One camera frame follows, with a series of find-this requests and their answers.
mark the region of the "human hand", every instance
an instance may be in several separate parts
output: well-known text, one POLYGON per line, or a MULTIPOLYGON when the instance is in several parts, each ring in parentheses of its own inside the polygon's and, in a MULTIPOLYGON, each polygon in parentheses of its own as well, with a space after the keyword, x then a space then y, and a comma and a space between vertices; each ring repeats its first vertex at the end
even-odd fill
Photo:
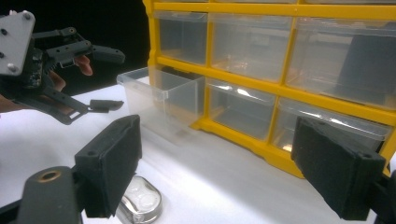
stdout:
MULTIPOLYGON (((79 67, 79 70, 85 76, 91 76, 93 74, 92 68, 90 66, 90 59, 86 56, 79 56, 75 58, 76 66, 79 67)), ((54 83, 54 89, 56 91, 61 91, 65 86, 65 81, 55 72, 49 72, 49 77, 52 79, 54 83)), ((18 105, 13 103, 12 101, 8 100, 6 97, 0 95, 0 113, 27 109, 27 106, 18 105)))

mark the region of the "table surface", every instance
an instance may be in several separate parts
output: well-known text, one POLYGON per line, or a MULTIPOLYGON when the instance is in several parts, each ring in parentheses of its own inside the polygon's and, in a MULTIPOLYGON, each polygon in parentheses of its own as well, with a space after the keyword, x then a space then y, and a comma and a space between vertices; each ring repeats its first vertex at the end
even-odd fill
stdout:
MULTIPOLYGON (((120 85, 75 97, 122 100, 120 85)), ((71 125, 34 110, 0 118, 0 206, 21 197, 24 181, 52 166, 74 165, 74 155, 128 106, 109 114, 88 114, 71 125)), ((360 223, 340 219, 304 179, 214 134, 191 130, 177 145, 141 128, 143 158, 136 173, 163 196, 155 223, 360 223)), ((367 222, 374 223, 370 213, 367 222)), ((120 223, 116 217, 84 223, 120 223)))

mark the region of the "black background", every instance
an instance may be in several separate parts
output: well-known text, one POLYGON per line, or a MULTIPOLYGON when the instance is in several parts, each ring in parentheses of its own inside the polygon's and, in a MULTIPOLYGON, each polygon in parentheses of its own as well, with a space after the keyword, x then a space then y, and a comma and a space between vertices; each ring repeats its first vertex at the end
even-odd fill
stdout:
POLYGON ((121 50, 124 64, 97 62, 91 59, 93 76, 83 76, 76 66, 55 70, 65 81, 63 92, 75 95, 115 85, 118 74, 147 66, 149 26, 141 0, 22 1, 1 0, 0 15, 10 10, 27 10, 35 15, 36 32, 75 27, 94 45, 121 50))

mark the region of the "round metallic object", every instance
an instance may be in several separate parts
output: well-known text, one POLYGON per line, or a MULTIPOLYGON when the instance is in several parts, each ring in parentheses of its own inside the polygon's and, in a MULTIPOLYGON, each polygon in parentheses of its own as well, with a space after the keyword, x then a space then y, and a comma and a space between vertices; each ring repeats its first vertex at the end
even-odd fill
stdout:
POLYGON ((149 224, 163 210, 161 193, 147 179, 135 175, 123 195, 116 216, 123 224, 149 224))

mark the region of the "bolt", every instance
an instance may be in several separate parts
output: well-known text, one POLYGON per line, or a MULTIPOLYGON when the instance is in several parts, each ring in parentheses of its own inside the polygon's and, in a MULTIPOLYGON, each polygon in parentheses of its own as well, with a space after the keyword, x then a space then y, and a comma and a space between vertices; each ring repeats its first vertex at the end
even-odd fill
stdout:
POLYGON ((26 19, 26 20, 30 20, 30 14, 27 12, 27 11, 23 11, 23 17, 26 19))
POLYGON ((2 35, 7 35, 7 30, 6 29, 1 28, 0 32, 1 32, 2 35))
POLYGON ((7 64, 7 68, 8 68, 9 71, 11 71, 13 73, 17 72, 17 70, 18 70, 18 67, 15 66, 15 64, 13 64, 13 63, 8 63, 7 64))

